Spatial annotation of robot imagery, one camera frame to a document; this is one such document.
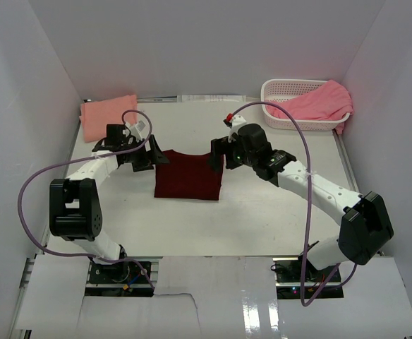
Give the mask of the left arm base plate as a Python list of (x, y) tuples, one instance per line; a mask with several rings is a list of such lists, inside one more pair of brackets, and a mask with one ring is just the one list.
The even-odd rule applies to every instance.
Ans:
[(117, 263), (101, 265), (91, 262), (87, 274), (85, 296), (88, 297), (152, 297), (153, 288), (145, 275), (156, 286), (159, 261), (139, 260), (137, 264)]

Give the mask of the dark red t shirt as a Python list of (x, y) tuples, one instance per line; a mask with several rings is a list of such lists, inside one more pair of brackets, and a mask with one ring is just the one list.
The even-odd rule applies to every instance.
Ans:
[(176, 198), (218, 201), (222, 186), (224, 159), (219, 169), (210, 166), (210, 154), (186, 155), (165, 150), (169, 164), (157, 165), (155, 172), (155, 198)]

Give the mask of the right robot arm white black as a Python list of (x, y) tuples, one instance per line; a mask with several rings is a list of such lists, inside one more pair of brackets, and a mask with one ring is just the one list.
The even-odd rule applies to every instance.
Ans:
[(304, 198), (339, 226), (337, 235), (308, 248), (298, 266), (309, 282), (325, 268), (345, 261), (364, 266), (394, 236), (384, 199), (371, 191), (362, 195), (309, 172), (294, 155), (276, 150), (258, 124), (243, 124), (229, 136), (210, 143), (210, 166), (233, 170), (248, 166), (266, 182)]

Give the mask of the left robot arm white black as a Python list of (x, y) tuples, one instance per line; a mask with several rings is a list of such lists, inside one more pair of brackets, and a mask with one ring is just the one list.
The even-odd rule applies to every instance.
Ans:
[(122, 260), (126, 250), (102, 229), (103, 216), (98, 188), (121, 165), (134, 172), (152, 170), (169, 163), (154, 135), (141, 136), (143, 122), (109, 124), (107, 134), (92, 149), (94, 158), (65, 179), (49, 187), (49, 229), (51, 235), (72, 242), (115, 282), (128, 277), (129, 263)]

